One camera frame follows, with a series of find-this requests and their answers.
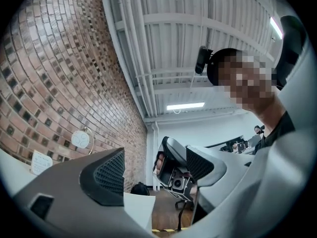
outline backpack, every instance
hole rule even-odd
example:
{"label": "backpack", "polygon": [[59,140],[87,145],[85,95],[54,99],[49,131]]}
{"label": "backpack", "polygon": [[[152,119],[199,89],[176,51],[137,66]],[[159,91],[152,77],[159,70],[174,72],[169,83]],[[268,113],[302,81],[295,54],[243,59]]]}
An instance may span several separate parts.
{"label": "backpack", "polygon": [[138,184],[132,187],[131,194],[143,195],[143,196],[150,195],[148,188],[141,182],[139,182]]}

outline black cable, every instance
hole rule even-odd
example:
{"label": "black cable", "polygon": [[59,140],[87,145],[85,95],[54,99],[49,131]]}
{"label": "black cable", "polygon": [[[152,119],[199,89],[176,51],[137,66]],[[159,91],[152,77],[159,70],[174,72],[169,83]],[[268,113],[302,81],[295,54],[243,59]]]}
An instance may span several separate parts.
{"label": "black cable", "polygon": [[183,209],[178,214],[178,228],[177,228],[177,231],[181,231],[181,218],[182,218],[182,214],[183,214],[183,211],[185,209],[186,204],[187,204],[187,201],[185,201]]}

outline yellow and black striped tape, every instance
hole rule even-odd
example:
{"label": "yellow and black striped tape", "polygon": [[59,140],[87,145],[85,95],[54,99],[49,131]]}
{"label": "yellow and black striped tape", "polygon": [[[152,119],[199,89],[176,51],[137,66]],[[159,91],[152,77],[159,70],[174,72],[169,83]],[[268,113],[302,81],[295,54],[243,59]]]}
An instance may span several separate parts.
{"label": "yellow and black striped tape", "polygon": [[176,229],[152,229],[152,232],[175,232],[177,231],[177,228]]}

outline ceiling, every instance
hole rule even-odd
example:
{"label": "ceiling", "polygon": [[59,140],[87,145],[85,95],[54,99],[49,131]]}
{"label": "ceiling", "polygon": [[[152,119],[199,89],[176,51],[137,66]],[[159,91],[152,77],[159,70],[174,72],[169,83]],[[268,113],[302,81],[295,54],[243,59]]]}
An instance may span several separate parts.
{"label": "ceiling", "polygon": [[[108,0],[109,29],[119,62],[145,122],[240,114],[208,81],[194,73],[199,46],[252,51],[278,61],[281,41],[275,0]],[[203,108],[166,110],[170,104],[205,102]]]}

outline fluorescent light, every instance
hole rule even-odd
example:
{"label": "fluorescent light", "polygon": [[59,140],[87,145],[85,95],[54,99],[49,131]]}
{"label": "fluorescent light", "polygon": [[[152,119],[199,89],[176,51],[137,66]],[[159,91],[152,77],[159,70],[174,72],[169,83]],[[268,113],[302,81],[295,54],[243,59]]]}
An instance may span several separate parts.
{"label": "fluorescent light", "polygon": [[199,102],[180,105],[167,105],[167,110],[201,108],[204,106],[204,104],[204,102]]}
{"label": "fluorescent light", "polygon": [[270,23],[273,26],[273,28],[276,30],[278,36],[282,39],[282,37],[283,37],[282,31],[278,28],[277,24],[275,23],[275,21],[272,17],[270,18]]}

